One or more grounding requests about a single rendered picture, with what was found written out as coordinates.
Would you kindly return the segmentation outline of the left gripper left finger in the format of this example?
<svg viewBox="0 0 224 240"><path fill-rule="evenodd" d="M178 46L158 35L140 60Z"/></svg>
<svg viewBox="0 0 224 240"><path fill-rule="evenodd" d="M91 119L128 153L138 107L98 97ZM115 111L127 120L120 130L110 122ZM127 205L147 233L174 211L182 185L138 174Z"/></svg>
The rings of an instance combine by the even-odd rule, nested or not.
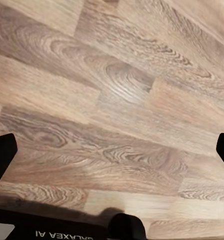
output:
<svg viewBox="0 0 224 240"><path fill-rule="evenodd" d="M13 133L0 136L0 180L18 151Z"/></svg>

